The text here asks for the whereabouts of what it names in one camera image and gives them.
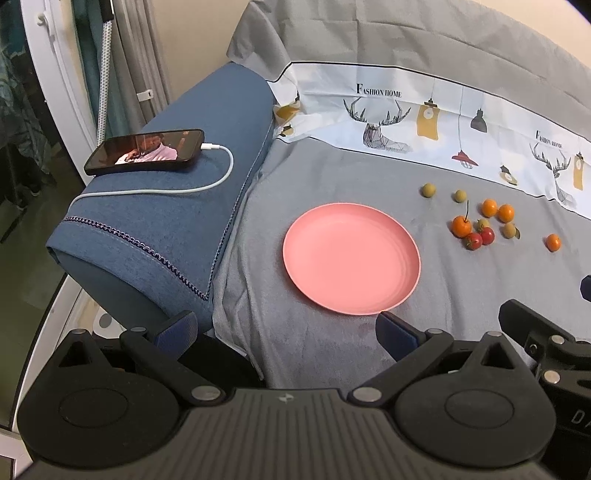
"charging cable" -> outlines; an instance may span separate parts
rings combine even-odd
[[[72,205],[74,205],[78,200],[83,199],[83,198],[88,198],[88,197],[114,197],[114,196],[119,196],[119,195],[136,195],[138,193],[153,193],[156,195],[184,195],[186,193],[204,192],[205,190],[215,188],[218,185],[221,185],[224,181],[226,181],[226,179],[230,176],[230,173],[232,173],[232,169],[234,168],[234,155],[232,155],[232,152],[230,151],[230,149],[228,147],[224,147],[223,145],[216,145],[216,144],[211,144],[211,143],[201,144],[201,150],[218,150],[218,149],[226,151],[226,153],[228,154],[228,157],[230,157],[230,165],[228,167],[227,172],[224,174],[224,176],[221,179],[219,179],[218,181],[215,181],[213,183],[210,183],[209,185],[205,185],[203,187],[196,187],[194,189],[185,189],[185,190],[141,189],[141,190],[118,190],[115,192],[82,193],[82,194],[78,195],[78,197],[76,197],[74,200],[72,200],[72,203],[68,207],[68,210],[70,208],[72,208]]]

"floor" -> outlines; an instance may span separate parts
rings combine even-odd
[[[12,475],[12,460],[0,456],[0,480],[10,480]]]
[[[45,242],[82,189],[80,178],[60,148],[54,149],[49,168],[56,184],[44,186],[38,197],[29,197],[29,207],[0,244],[0,424],[4,426],[9,424],[31,342],[64,276],[47,253]],[[19,214],[15,206],[4,201],[0,205],[0,231],[4,233]]]

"white door frame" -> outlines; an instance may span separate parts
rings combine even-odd
[[[41,90],[66,149],[88,184],[84,163],[96,148],[90,108],[76,40],[72,3],[21,0],[27,43]]]
[[[20,4],[29,51],[47,106],[76,170],[88,184],[91,177],[84,173],[84,163],[96,147],[96,127],[83,76],[72,4],[66,0],[20,0]],[[31,463],[18,434],[18,407],[55,351],[64,330],[79,317],[87,299],[82,288],[66,277],[31,346],[17,393],[12,431],[0,429],[0,455],[14,460],[14,476]]]

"red cherry tomato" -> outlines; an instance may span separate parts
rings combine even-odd
[[[489,226],[482,229],[480,236],[482,237],[482,245],[490,245],[495,241],[495,231]]]
[[[465,239],[466,248],[468,250],[477,250],[482,246],[482,237],[479,233],[470,233]]]

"orange cherry tomato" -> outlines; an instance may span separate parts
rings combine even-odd
[[[497,210],[498,207],[496,206],[496,202],[493,199],[486,199],[480,206],[480,211],[486,218],[494,217]]]
[[[548,238],[546,239],[546,247],[548,248],[548,250],[550,250],[551,252],[557,252],[560,247],[562,245],[562,242],[560,241],[560,237],[558,235],[556,235],[555,233],[552,233],[552,235],[548,235]]]
[[[472,231],[472,222],[463,215],[458,215],[452,222],[452,233],[458,238],[467,237]]]
[[[499,207],[497,217],[500,222],[509,223],[513,221],[513,218],[515,218],[515,211],[511,205],[506,203]]]

